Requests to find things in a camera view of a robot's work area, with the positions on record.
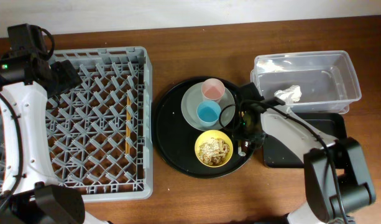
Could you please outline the yellow bowl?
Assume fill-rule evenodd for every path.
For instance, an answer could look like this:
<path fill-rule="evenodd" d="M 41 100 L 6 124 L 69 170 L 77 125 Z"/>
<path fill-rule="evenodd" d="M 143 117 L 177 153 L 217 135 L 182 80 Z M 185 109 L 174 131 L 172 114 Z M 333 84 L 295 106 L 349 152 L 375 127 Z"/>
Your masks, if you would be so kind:
<path fill-rule="evenodd" d="M 233 149 L 233 143 L 231 141 L 231 139 L 229 138 L 229 136 L 227 136 L 225 133 L 223 133 L 222 131 L 218 131 L 218 130 L 209 130 L 209 131 L 205 131 L 203 132 L 196 140 L 195 142 L 195 154 L 197 154 L 198 152 L 198 147 L 203 143 L 205 142 L 205 140 L 208 140 L 209 138 L 221 138 L 223 139 L 230 147 L 230 153 L 227 155 L 227 158 L 225 159 L 224 163 L 220 166 L 208 166 L 204 163 L 202 163 L 199 159 L 198 159 L 198 156 L 196 155 L 197 159 L 205 166 L 208 166 L 208 167 L 212 167 L 212 168 L 216 168 L 216 167 L 221 167 L 225 164 L 228 163 L 228 161 L 231 159 L 232 155 L 233 155 L 233 152 L 234 152 L 234 149 Z"/>

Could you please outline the food scraps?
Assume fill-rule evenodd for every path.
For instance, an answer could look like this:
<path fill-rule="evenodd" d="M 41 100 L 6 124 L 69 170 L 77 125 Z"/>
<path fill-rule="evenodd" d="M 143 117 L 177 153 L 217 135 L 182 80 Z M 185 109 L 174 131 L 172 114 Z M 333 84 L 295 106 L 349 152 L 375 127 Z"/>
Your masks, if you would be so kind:
<path fill-rule="evenodd" d="M 209 138 L 199 147 L 198 159 L 208 166 L 220 166 L 230 153 L 229 145 L 221 138 Z"/>

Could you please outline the blue plastic cup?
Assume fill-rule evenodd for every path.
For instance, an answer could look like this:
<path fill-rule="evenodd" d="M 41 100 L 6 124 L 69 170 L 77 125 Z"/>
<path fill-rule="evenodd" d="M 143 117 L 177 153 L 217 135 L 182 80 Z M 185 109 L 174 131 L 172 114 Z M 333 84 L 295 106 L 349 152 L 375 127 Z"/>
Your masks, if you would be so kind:
<path fill-rule="evenodd" d="M 215 125 L 220 113 L 221 107 L 219 104 L 211 100 L 202 101 L 196 109 L 196 115 L 202 127 L 211 127 Z"/>

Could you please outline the white napkin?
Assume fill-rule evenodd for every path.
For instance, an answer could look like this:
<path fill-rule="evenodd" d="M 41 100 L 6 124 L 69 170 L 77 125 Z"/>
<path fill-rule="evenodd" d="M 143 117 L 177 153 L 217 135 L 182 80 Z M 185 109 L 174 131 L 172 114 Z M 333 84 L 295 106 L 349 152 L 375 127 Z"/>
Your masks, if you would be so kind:
<path fill-rule="evenodd" d="M 286 104 L 293 104 L 300 101 L 302 92 L 299 85 L 292 85 L 285 90 L 277 90 L 274 93 L 274 96 L 284 101 Z"/>

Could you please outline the gold snack wrapper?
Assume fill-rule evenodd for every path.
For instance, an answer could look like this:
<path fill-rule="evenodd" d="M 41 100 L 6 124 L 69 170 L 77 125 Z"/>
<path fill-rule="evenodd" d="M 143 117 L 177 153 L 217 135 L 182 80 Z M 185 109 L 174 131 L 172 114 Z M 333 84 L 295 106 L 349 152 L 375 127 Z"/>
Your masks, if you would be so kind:
<path fill-rule="evenodd" d="M 248 150 L 249 145 L 250 145 L 250 142 L 249 142 L 249 141 L 241 140 L 240 147 L 241 147 L 241 150 L 242 150 L 242 151 L 246 151 L 246 150 Z"/>

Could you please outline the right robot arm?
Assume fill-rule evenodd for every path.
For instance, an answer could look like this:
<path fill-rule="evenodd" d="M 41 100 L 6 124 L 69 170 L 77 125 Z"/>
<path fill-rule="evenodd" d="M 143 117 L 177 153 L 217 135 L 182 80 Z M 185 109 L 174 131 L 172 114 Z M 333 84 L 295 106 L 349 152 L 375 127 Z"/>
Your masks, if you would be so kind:
<path fill-rule="evenodd" d="M 306 202 L 269 223 L 354 223 L 351 212 L 375 203 L 372 178 L 355 139 L 338 139 L 318 130 L 283 100 L 264 99 L 253 83 L 235 88 L 234 97 L 235 137 L 262 144 L 271 136 L 303 163 Z"/>

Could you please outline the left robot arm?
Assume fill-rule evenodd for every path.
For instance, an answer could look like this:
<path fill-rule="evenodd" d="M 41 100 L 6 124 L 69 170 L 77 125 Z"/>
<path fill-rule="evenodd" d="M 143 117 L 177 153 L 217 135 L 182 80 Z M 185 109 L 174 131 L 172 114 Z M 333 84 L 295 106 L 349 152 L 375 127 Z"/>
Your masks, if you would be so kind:
<path fill-rule="evenodd" d="M 68 61 L 49 63 L 46 29 L 10 26 L 11 49 L 0 59 L 0 110 L 6 168 L 0 223 L 97 223 L 79 191 L 58 184 L 48 149 L 47 100 L 81 84 Z"/>

